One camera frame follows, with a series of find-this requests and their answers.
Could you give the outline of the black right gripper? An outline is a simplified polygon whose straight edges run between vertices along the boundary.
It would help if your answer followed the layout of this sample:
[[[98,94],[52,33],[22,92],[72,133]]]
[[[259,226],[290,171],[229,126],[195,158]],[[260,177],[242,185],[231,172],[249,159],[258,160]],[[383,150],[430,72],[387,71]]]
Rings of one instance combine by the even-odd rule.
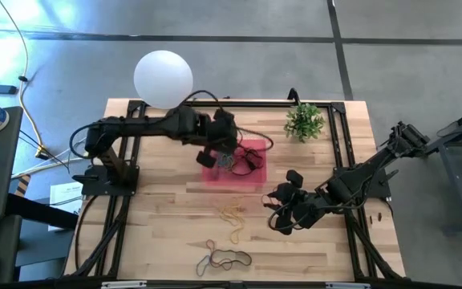
[[[286,182],[268,194],[278,201],[278,204],[263,204],[274,210],[273,230],[290,235],[292,230],[311,228],[325,215],[326,199],[320,193],[308,193],[302,185],[303,176],[291,169],[286,173]]]

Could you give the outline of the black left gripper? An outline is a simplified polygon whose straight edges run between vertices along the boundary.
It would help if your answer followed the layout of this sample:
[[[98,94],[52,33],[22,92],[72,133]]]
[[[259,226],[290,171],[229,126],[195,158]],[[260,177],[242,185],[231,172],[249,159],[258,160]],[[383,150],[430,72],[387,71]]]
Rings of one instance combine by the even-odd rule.
[[[204,149],[197,154],[196,161],[211,169],[217,162],[211,154],[212,151],[233,154],[237,149],[237,126],[234,114],[218,108],[213,118],[205,121],[202,128],[205,133],[201,142]]]

